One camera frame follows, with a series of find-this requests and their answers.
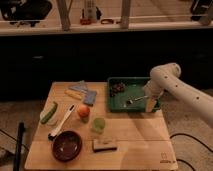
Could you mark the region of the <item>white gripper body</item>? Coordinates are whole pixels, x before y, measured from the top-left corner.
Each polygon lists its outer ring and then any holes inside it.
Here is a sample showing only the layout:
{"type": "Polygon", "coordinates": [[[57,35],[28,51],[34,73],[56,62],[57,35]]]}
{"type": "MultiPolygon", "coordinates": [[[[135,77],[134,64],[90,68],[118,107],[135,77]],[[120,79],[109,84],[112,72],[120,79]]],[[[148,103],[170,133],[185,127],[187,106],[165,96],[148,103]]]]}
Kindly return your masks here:
{"type": "Polygon", "coordinates": [[[147,96],[154,99],[160,98],[164,93],[164,90],[152,79],[144,85],[143,90],[147,96]]]}

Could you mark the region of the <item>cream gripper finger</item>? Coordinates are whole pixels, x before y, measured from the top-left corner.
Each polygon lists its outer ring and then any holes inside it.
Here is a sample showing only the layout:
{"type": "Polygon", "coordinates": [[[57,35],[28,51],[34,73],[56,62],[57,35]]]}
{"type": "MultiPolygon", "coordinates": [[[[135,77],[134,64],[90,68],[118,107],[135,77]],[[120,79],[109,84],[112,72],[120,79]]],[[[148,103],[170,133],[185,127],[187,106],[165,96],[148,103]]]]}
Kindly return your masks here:
{"type": "Polygon", "coordinates": [[[157,99],[155,97],[148,98],[146,102],[146,112],[150,113],[154,109],[156,103],[157,99]]]}

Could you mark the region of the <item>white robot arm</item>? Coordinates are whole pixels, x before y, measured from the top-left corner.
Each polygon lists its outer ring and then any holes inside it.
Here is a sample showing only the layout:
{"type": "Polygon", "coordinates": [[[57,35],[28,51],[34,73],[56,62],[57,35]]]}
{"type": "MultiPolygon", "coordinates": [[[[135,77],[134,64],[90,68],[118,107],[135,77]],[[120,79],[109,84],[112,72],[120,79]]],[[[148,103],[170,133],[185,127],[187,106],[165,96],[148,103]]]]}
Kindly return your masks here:
{"type": "Polygon", "coordinates": [[[151,69],[150,80],[143,90],[151,99],[159,98],[166,90],[178,100],[193,108],[199,117],[213,129],[213,97],[179,79],[181,68],[177,63],[158,65],[151,69]]]}

